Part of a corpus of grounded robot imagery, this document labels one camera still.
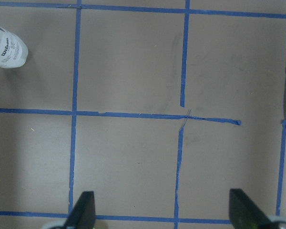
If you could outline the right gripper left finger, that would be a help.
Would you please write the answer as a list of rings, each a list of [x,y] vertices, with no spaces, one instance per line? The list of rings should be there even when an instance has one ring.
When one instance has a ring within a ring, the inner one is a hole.
[[[93,229],[96,222],[95,199],[93,191],[81,193],[73,210],[65,221],[64,229]]]

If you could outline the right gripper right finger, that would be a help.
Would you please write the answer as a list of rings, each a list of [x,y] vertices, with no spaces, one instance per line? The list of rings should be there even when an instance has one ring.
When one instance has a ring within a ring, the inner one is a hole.
[[[234,229],[265,229],[272,223],[240,188],[229,191],[229,220]]]

